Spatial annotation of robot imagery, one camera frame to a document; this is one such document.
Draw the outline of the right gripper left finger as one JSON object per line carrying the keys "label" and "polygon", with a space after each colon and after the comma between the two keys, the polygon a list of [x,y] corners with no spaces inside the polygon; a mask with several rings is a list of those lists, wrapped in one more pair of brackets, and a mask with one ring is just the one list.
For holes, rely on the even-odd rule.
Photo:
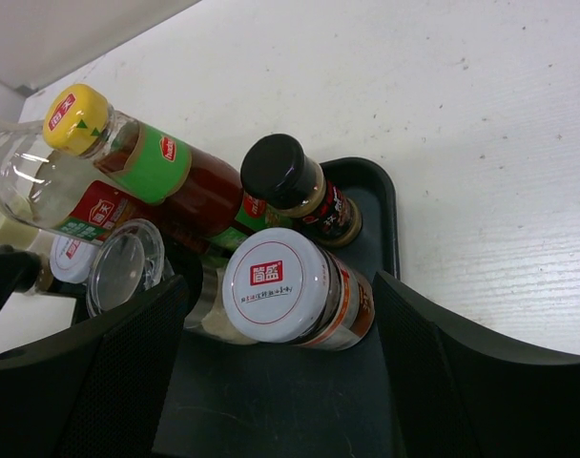
{"label": "right gripper left finger", "polygon": [[148,457],[189,288],[180,276],[0,354],[0,457]]}

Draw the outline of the small black-cap spice bottle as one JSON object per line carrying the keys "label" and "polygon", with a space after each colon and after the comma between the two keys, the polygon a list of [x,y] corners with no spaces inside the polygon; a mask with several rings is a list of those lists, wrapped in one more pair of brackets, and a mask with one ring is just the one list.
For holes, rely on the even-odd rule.
{"label": "small black-cap spice bottle", "polygon": [[324,246],[345,246],[362,230],[358,205],[290,135],[259,139],[243,158],[240,178],[249,195],[265,200]]}

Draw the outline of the red-label lid spice jar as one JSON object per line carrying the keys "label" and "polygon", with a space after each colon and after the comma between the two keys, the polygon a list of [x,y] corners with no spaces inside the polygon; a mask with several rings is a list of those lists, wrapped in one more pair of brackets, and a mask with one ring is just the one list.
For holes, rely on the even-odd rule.
{"label": "red-label lid spice jar", "polygon": [[267,344],[342,351],[375,320],[369,281],[299,232],[272,228],[231,257],[222,301],[232,325]]}

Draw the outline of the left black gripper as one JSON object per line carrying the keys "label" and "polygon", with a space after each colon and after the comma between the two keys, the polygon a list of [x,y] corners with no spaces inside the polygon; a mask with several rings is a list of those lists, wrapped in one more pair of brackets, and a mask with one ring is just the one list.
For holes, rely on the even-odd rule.
{"label": "left black gripper", "polygon": [[12,293],[25,293],[34,286],[40,268],[36,254],[0,245],[0,311]]}

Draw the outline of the red-label lid brown jar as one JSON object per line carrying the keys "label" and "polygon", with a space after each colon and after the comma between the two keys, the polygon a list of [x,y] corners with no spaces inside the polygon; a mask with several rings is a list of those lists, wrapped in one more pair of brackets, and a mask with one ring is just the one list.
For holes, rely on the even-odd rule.
{"label": "red-label lid brown jar", "polygon": [[97,253],[96,245],[78,239],[55,236],[50,253],[51,271],[59,281],[84,283],[89,277]]}

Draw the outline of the yellow-cap red sauce bottle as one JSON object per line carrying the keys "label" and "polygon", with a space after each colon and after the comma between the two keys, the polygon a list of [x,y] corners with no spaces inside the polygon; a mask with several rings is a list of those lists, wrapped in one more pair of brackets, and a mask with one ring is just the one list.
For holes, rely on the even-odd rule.
{"label": "yellow-cap red sauce bottle", "polygon": [[246,190],[230,164],[120,112],[88,85],[55,98],[43,137],[146,204],[148,219],[193,250],[205,241],[234,251],[258,231],[292,225]]}

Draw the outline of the tall black-cap sauce bottle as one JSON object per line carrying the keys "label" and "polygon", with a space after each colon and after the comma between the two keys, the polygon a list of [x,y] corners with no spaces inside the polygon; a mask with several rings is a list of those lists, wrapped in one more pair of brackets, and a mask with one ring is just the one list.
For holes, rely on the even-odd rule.
{"label": "tall black-cap sauce bottle", "polygon": [[95,245],[143,216],[137,200],[90,162],[50,147],[40,121],[1,119],[0,210],[17,222]]}

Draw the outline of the yellow-cap white powder jar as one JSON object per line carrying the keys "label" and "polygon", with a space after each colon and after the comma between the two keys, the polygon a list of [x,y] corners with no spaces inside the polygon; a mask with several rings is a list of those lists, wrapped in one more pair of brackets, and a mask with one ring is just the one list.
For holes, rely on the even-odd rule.
{"label": "yellow-cap white powder jar", "polygon": [[10,245],[19,250],[28,249],[36,237],[38,230],[29,225],[9,219],[0,210],[0,246]]}

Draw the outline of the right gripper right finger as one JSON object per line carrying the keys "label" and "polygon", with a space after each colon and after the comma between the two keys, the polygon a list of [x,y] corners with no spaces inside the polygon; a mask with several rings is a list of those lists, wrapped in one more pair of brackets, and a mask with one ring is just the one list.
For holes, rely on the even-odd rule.
{"label": "right gripper right finger", "polygon": [[380,271],[383,358],[410,457],[580,457],[580,355],[525,343]]}

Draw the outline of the small dark pepper bottle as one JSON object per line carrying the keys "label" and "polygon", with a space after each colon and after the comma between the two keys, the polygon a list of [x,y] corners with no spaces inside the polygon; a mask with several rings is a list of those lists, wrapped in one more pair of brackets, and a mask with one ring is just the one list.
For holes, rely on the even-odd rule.
{"label": "small dark pepper bottle", "polygon": [[49,260],[47,258],[41,258],[35,280],[24,292],[24,295],[62,295],[65,286],[66,283],[58,280],[52,273]]}

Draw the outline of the silver-lid white powder jar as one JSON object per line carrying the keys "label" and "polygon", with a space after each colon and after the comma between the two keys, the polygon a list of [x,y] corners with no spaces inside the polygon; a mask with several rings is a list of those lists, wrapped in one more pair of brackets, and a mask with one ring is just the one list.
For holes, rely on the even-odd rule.
{"label": "silver-lid white powder jar", "polygon": [[223,256],[190,251],[146,219],[130,220],[113,231],[95,257],[87,280],[89,315],[101,315],[180,275],[189,288],[186,330],[228,344],[255,344],[231,324],[224,310],[227,263]]}

